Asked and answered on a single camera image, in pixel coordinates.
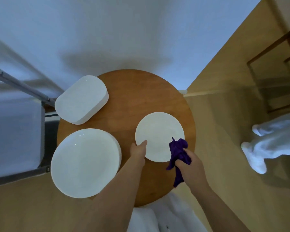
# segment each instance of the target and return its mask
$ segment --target metal tube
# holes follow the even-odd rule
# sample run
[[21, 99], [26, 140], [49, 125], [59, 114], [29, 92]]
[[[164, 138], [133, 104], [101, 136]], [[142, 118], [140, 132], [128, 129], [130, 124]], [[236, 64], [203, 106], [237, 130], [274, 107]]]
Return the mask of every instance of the metal tube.
[[42, 102], [45, 102], [46, 104], [55, 107], [55, 100], [48, 97], [47, 95], [41, 93], [40, 91], [30, 87], [29, 85], [26, 85], [24, 82], [19, 81], [15, 77], [12, 77], [10, 74], [7, 74], [6, 72], [2, 71], [0, 69], [0, 81], [19, 89], [39, 100]]

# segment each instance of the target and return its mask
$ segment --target hand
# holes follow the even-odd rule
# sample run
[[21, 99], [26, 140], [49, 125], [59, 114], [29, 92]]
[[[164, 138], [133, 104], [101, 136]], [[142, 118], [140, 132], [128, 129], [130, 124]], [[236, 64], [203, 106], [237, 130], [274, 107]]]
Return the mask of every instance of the hand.
[[183, 179], [187, 186], [189, 186], [191, 191], [197, 191], [198, 189], [209, 187], [202, 161], [192, 151], [185, 148], [183, 148], [183, 150], [190, 157], [191, 164], [188, 165], [181, 160], [176, 160], [175, 165], [182, 172]]
[[130, 155], [131, 155], [131, 157], [144, 159], [145, 155], [146, 155], [146, 145], [147, 145], [147, 140], [143, 141], [138, 146], [135, 143], [132, 143], [132, 145], [130, 147]]

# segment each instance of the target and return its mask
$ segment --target wooden tabletop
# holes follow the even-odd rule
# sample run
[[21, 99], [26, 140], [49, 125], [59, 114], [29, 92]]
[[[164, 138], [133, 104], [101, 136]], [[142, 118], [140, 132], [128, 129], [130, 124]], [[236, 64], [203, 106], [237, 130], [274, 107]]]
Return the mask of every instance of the wooden tabletop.
[[[58, 145], [65, 137], [80, 129], [104, 130], [120, 144], [122, 167], [130, 157], [130, 146], [135, 142], [135, 130], [141, 119], [153, 112], [165, 112], [181, 123], [188, 149], [194, 151], [196, 137], [192, 112], [183, 95], [169, 82], [140, 70], [116, 70], [102, 74], [99, 78], [108, 90], [108, 102], [82, 125], [60, 119]], [[154, 202], [173, 189], [175, 168], [166, 171], [168, 164], [146, 159], [135, 207]]]

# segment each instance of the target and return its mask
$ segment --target large round plate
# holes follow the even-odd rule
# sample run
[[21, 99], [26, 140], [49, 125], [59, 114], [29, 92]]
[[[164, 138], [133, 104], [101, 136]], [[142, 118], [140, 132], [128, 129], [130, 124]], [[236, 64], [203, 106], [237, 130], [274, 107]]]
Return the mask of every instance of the large round plate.
[[171, 159], [169, 143], [185, 134], [179, 121], [168, 113], [154, 112], [145, 116], [135, 131], [135, 141], [139, 145], [147, 140], [146, 158], [155, 162], [168, 162]]
[[57, 147], [51, 162], [56, 187], [73, 198], [98, 194], [116, 175], [121, 162], [117, 140], [100, 129], [81, 129]]

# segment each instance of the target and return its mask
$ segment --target left hand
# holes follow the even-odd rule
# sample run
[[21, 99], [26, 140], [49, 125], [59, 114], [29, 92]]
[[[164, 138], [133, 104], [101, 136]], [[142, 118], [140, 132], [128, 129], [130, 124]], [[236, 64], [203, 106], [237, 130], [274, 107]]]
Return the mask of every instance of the left hand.
[[130, 147], [131, 157], [138, 157], [140, 159], [144, 159], [146, 155], [146, 145], [147, 145], [147, 140], [143, 141], [138, 146], [135, 143], [132, 143]]

